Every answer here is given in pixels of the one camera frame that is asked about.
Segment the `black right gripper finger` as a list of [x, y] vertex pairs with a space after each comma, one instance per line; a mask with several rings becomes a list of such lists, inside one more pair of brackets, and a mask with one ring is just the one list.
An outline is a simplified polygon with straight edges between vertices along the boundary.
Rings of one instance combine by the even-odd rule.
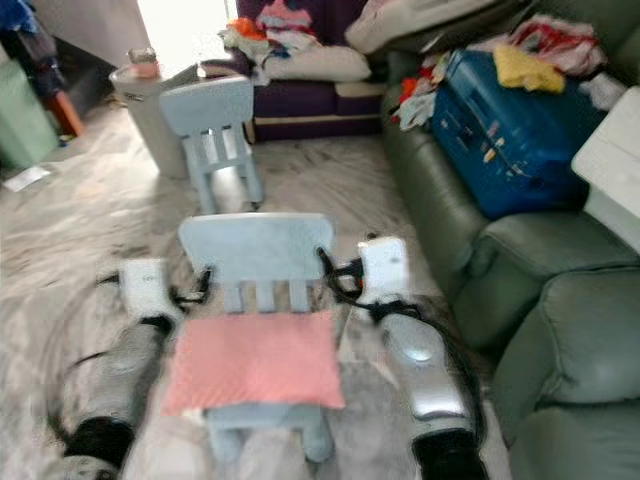
[[324, 247], [317, 247], [317, 257], [319, 257], [321, 268], [323, 268], [323, 283], [334, 296], [344, 296], [346, 288], [340, 284], [340, 278], [346, 274], [343, 266], [335, 265], [332, 256]]

